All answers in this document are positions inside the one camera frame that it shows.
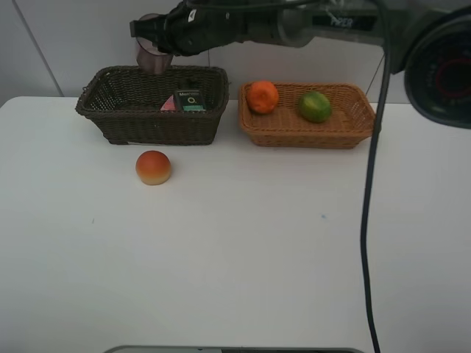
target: green citrus fruit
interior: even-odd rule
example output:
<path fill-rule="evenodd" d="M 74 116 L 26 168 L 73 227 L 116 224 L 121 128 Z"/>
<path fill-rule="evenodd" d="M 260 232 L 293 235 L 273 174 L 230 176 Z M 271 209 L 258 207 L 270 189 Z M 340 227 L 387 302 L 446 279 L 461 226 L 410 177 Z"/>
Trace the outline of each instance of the green citrus fruit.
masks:
<path fill-rule="evenodd" d="M 299 109 L 303 118 L 313 123 L 323 123 L 332 115 L 329 99 L 319 92 L 309 92 L 303 95 Z"/>

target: dark brown wicker basket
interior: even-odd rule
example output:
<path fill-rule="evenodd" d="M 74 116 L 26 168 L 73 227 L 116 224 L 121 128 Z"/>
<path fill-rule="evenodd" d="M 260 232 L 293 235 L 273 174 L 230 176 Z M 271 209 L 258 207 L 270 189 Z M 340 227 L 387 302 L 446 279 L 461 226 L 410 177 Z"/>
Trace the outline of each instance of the dark brown wicker basket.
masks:
<path fill-rule="evenodd" d="M 197 82 L 205 112 L 161 112 L 181 79 Z M 229 100 L 220 68 L 172 66 L 162 75 L 135 66 L 104 68 L 84 89 L 76 111 L 92 120 L 112 144 L 209 145 Z"/>

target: black cable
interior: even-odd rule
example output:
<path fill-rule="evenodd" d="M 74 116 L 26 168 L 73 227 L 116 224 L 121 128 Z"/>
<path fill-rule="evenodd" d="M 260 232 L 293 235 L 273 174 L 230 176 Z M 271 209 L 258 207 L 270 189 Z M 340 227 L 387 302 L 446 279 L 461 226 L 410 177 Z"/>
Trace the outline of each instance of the black cable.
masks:
<path fill-rule="evenodd" d="M 286 3 L 266 3 L 266 4 L 250 4 L 250 5 L 205 5 L 205 4 L 196 4 L 193 1 L 188 1 L 188 7 L 191 9 L 201 9 L 201 10 L 211 10 L 211 11 L 230 11 L 232 13 L 236 12 L 249 12 L 249 11 L 264 11 L 264 10 L 282 10 L 282 9 L 291 9 L 296 6 L 313 4 L 313 3 L 322 3 L 325 0 L 293 0 Z"/>
<path fill-rule="evenodd" d="M 383 27 L 384 36 L 384 72 L 383 81 L 381 83 L 380 98 L 378 101 L 378 108 L 376 109 L 376 119 L 373 126 L 373 134 L 371 144 L 369 147 L 368 164 L 366 169 L 366 183 L 363 200 L 363 210 L 361 214 L 361 230 L 360 230 L 360 250 L 361 250 L 361 266 L 363 270 L 364 290 L 365 290 L 365 304 L 366 304 L 366 317 L 368 319 L 369 333 L 371 335 L 373 349 L 375 353 L 381 353 L 378 334 L 376 333 L 375 319 L 373 316 L 372 294 L 371 294 L 371 281 L 369 276 L 368 264 L 368 220 L 369 220 L 369 206 L 371 204 L 371 195 L 373 187 L 373 179 L 375 175 L 375 161 L 376 153 L 378 150 L 378 141 L 383 123 L 384 109 L 386 106 L 386 98 L 388 96 L 389 79 L 391 77 L 391 64 L 392 64 L 392 42 L 389 26 L 389 12 L 386 5 L 382 0 L 369 0 L 376 5 L 379 12 L 381 26 Z M 257 5 L 241 5 L 241 6 L 217 6 L 217 5 L 201 5 L 192 4 L 189 6 L 197 9 L 204 10 L 219 10 L 219 11 L 256 11 L 256 10 L 270 10 L 270 9 L 284 9 L 300 5 L 313 4 L 321 2 L 319 0 L 295 0 L 289 1 L 285 4 L 257 4 Z"/>

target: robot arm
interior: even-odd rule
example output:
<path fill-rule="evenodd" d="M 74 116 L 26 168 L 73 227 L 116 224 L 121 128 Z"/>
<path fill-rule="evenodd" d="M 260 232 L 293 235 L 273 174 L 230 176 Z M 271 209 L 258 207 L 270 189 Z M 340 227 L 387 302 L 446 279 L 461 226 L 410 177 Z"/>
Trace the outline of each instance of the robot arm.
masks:
<path fill-rule="evenodd" d="M 182 56 L 248 40 L 299 48 L 316 36 L 383 45 L 378 11 L 367 0 L 293 1 L 187 0 L 168 15 L 133 21 L 131 34 Z M 411 103 L 433 121 L 471 129 L 468 0 L 389 2 L 392 73 L 406 71 Z"/>

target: tangerine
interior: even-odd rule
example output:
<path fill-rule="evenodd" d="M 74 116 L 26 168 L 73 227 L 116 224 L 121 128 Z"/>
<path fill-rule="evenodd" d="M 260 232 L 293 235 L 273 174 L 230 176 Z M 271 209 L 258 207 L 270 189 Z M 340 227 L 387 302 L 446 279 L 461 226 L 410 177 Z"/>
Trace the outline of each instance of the tangerine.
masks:
<path fill-rule="evenodd" d="M 256 113 L 269 114 L 275 110 L 280 100 L 278 89 L 269 81 L 252 83 L 247 93 L 247 104 Z"/>

